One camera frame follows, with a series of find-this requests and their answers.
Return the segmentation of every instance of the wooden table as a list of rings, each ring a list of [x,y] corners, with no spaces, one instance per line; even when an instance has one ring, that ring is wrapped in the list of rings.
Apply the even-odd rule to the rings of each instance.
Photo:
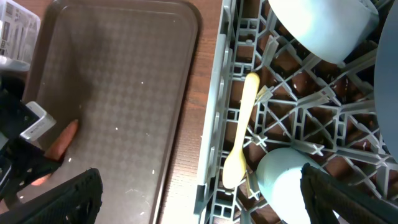
[[[41,19],[51,0],[15,0]],[[189,0],[202,16],[197,51],[171,157],[160,214],[161,223],[193,223],[196,175],[215,51],[221,0]]]

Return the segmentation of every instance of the yellow spoon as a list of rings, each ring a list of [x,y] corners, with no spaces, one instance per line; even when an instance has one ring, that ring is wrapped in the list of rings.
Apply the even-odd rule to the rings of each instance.
[[[232,189],[239,185],[246,172],[246,160],[243,155],[243,141],[248,128],[251,111],[259,89],[260,78],[256,73],[249,73],[244,81],[238,128],[232,151],[224,163],[223,185]]]

